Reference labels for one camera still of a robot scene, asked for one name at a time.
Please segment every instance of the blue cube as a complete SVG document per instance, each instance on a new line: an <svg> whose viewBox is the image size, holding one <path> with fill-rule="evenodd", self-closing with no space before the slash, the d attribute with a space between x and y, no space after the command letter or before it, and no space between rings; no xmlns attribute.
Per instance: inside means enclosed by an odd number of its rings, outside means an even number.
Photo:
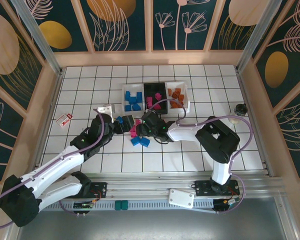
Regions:
<svg viewBox="0 0 300 240"><path fill-rule="evenodd" d="M145 138L145 137L141 138L140 144L141 144L142 146L148 147L148 146L149 146L149 143L150 143L150 140L149 140L149 139L147 139L147 138Z"/></svg>
<svg viewBox="0 0 300 240"><path fill-rule="evenodd" d="M137 103L137 97L136 96L131 96L129 98L129 104L133 105Z"/></svg>
<svg viewBox="0 0 300 240"><path fill-rule="evenodd" d="M124 106L124 111L130 112L131 111L131 105L125 105Z"/></svg>
<svg viewBox="0 0 300 240"><path fill-rule="evenodd" d="M141 107L136 103L132 106L132 110L133 111L140 111L141 110Z"/></svg>
<svg viewBox="0 0 300 240"><path fill-rule="evenodd" d="M139 144L140 141L141 141L141 139L138 136L136 136L136 137L134 137L134 138L131 139L131 143L132 143L133 146Z"/></svg>
<svg viewBox="0 0 300 240"><path fill-rule="evenodd" d="M140 92L140 91L138 91L138 92L136 93L136 102L137 102L138 104L141 104L141 103L142 103L142 92Z"/></svg>
<svg viewBox="0 0 300 240"><path fill-rule="evenodd" d="M124 120L120 116L118 116L115 120L118 121L120 124L124 123Z"/></svg>
<svg viewBox="0 0 300 240"><path fill-rule="evenodd" d="M129 101L130 99L130 91L126 91L125 92L125 98L124 98L126 101Z"/></svg>

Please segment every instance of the grid tile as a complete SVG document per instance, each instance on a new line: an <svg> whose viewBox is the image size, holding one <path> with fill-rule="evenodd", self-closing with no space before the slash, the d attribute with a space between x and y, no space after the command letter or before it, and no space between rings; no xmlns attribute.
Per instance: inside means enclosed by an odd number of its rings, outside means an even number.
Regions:
<svg viewBox="0 0 300 240"><path fill-rule="evenodd" d="M83 66L80 78L95 78L97 73L96 66Z"/></svg>
<svg viewBox="0 0 300 240"><path fill-rule="evenodd" d="M79 78L65 78L61 91L76 91L78 88Z"/></svg>
<svg viewBox="0 0 300 240"><path fill-rule="evenodd" d="M95 79L94 90L109 90L111 78L110 77L99 77Z"/></svg>
<svg viewBox="0 0 300 240"><path fill-rule="evenodd" d="M204 162L201 152L183 152L184 171L204 171Z"/></svg>
<svg viewBox="0 0 300 240"><path fill-rule="evenodd" d="M122 172L142 172L142 153L124 153L122 159Z"/></svg>
<svg viewBox="0 0 300 240"><path fill-rule="evenodd" d="M184 171L181 152L164 152L162 156L163 156L163 171L165 172Z"/></svg>
<svg viewBox="0 0 300 240"><path fill-rule="evenodd" d="M142 77L143 66L128 66L128 77Z"/></svg>
<svg viewBox="0 0 300 240"><path fill-rule="evenodd" d="M107 153L102 157L102 173L121 173L122 171L122 153Z"/></svg>
<svg viewBox="0 0 300 240"><path fill-rule="evenodd" d="M123 85L127 84L126 77L112 77L110 90L122 90Z"/></svg>
<svg viewBox="0 0 300 240"><path fill-rule="evenodd" d="M174 77L175 71L172 65L162 65L159 66L159 76L160 77Z"/></svg>
<svg viewBox="0 0 300 240"><path fill-rule="evenodd" d="M102 153L97 153L90 157L88 161L82 163L81 172L84 174L95 174L101 172Z"/></svg>
<svg viewBox="0 0 300 240"><path fill-rule="evenodd" d="M94 108L104 104L114 105L113 117L122 116L122 85L147 82L186 82L190 99L190 113L181 122L193 124L203 122L209 116L228 115L238 103L243 103L238 80L233 66L223 65L161 65L161 66L98 66L76 67L66 71L58 104L51 121L49 136L42 162L59 154L65 146L91 125L97 113ZM65 127L56 124L61 114L73 114ZM178 114L161 116L165 121L175 121ZM241 138L240 147L249 138L245 123L233 125L222 119ZM211 171L213 160L199 142L179 141L162 145L148 138L150 144L133 146L130 133L115 135L112 141L82 166L69 171L84 173L120 172L183 172ZM236 157L233 170L261 170L263 164L255 139L251 145Z"/></svg>
<svg viewBox="0 0 300 240"><path fill-rule="evenodd" d="M224 89L224 82L221 76L207 76L208 86L210 89Z"/></svg>
<svg viewBox="0 0 300 240"><path fill-rule="evenodd" d="M143 154L143 172L162 172L163 160L162 153L144 153Z"/></svg>
<svg viewBox="0 0 300 240"><path fill-rule="evenodd" d="M91 104L93 91L77 91L74 104Z"/></svg>
<svg viewBox="0 0 300 240"><path fill-rule="evenodd" d="M208 89L193 89L195 103L210 103L210 94Z"/></svg>
<svg viewBox="0 0 300 240"><path fill-rule="evenodd" d="M93 104L107 104L109 102L109 90L93 91L92 103Z"/></svg>
<svg viewBox="0 0 300 240"><path fill-rule="evenodd" d="M204 69L207 76L221 76L218 65L204 65Z"/></svg>
<svg viewBox="0 0 300 240"><path fill-rule="evenodd" d="M205 76L192 76L191 77L193 89L207 89L208 83Z"/></svg>
<svg viewBox="0 0 300 240"><path fill-rule="evenodd" d="M174 75L179 76L190 76L188 65L174 65Z"/></svg>
<svg viewBox="0 0 300 240"><path fill-rule="evenodd" d="M110 78L112 73L112 66L98 66L96 69L97 78Z"/></svg>
<svg viewBox="0 0 300 240"><path fill-rule="evenodd" d="M69 66L65 71L65 78L79 78L81 73L81 66Z"/></svg>
<svg viewBox="0 0 300 240"><path fill-rule="evenodd" d="M233 65L220 65L222 76L235 76L236 71Z"/></svg>
<svg viewBox="0 0 300 240"><path fill-rule="evenodd" d="M239 89L239 82L236 76L223 76L223 83L226 89Z"/></svg>
<svg viewBox="0 0 300 240"><path fill-rule="evenodd" d="M191 76L205 76L206 71L203 65L189 65Z"/></svg>
<svg viewBox="0 0 300 240"><path fill-rule="evenodd" d="M128 75L128 66L113 66L112 77L126 77Z"/></svg>
<svg viewBox="0 0 300 240"><path fill-rule="evenodd" d="M243 151L242 158L246 170L262 170L264 169L258 151Z"/></svg>
<svg viewBox="0 0 300 240"><path fill-rule="evenodd" d="M144 77L158 77L159 69L158 66L143 66L143 76Z"/></svg>
<svg viewBox="0 0 300 240"><path fill-rule="evenodd" d="M93 90L95 78L80 78L78 90Z"/></svg>

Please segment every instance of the tile grout line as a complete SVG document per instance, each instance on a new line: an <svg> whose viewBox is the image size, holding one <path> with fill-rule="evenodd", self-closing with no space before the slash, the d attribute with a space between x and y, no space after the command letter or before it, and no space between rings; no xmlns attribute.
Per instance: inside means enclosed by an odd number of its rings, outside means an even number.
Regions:
<svg viewBox="0 0 300 240"><path fill-rule="evenodd" d="M223 83L224 91L225 91L225 96L226 96L226 99L228 100L228 105L229 105L230 114L231 114L232 109L231 109L231 106L230 106L230 102L229 102L229 99L228 99L228 94L227 94L227 91L226 91L226 85L225 85L225 81L224 81L224 78L223 78L222 74L221 74L221 79L222 79L222 83ZM234 127L235 133L237 133L237 129L236 129L235 124L233 125L233 127ZM244 158L243 158L243 156L242 156L242 152L240 152L240 156L241 156L241 159L242 159L243 168L244 168L244 170L246 170L245 161L244 161Z"/></svg>
<svg viewBox="0 0 300 240"><path fill-rule="evenodd" d="M73 115L73 112L74 112L74 107L75 107L76 97L77 97L77 92L75 93L75 97L74 97L74 102L73 102L73 104L69 104L69 105L72 105L71 115ZM51 130L52 130L52 125L53 125L53 123L54 123L54 120L52 120L51 123L50 123L51 126L50 126L49 135L48 135L48 140L47 140L47 143L46 143L47 145L48 145L48 141L49 141L50 136L52 136L52 135L51 135ZM68 128L67 134L64 135L64 137L65 137L65 143L64 143L63 149L66 147L66 144L67 144L68 134L69 134L69 130L70 130L70 125L71 125L71 122L69 123L69 128Z"/></svg>

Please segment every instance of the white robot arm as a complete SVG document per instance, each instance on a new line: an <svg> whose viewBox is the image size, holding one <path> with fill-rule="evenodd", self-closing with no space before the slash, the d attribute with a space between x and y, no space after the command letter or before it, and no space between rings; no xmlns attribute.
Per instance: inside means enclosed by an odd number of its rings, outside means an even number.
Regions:
<svg viewBox="0 0 300 240"><path fill-rule="evenodd" d="M114 134L128 132L134 125L132 116L123 116L113 122L110 115L101 115L103 126L100 117L97 116L91 127L75 137L54 159L20 178L12 175L5 180L3 193L25 183L0 199L0 207L18 227L31 222L48 205L79 193L85 195L89 191L91 181L80 171L55 181L98 153L101 147L111 141ZM180 126L174 121L166 123L152 110L145 113L141 119L143 123L136 127L136 133L140 137L154 137L162 142L199 141L214 160L211 187L217 194L224 192L231 178L230 157L240 141L237 134L220 120L206 125ZM97 141L102 132L98 144L89 147Z"/></svg>

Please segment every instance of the orange block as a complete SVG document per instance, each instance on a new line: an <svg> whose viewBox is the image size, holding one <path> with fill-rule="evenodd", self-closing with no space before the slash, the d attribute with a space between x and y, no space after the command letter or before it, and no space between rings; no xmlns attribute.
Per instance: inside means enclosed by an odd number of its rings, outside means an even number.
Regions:
<svg viewBox="0 0 300 240"><path fill-rule="evenodd" d="M172 106L171 106L173 109L177 109L177 108L179 108L178 107L178 104L176 104L175 102L174 103L172 103Z"/></svg>
<svg viewBox="0 0 300 240"><path fill-rule="evenodd" d="M176 91L174 91L173 93L172 93L172 97L174 98L174 99L177 99L178 98L178 93L176 92Z"/></svg>
<svg viewBox="0 0 300 240"><path fill-rule="evenodd" d="M179 100L179 101L183 101L184 99L185 99L185 95L179 94L178 100Z"/></svg>

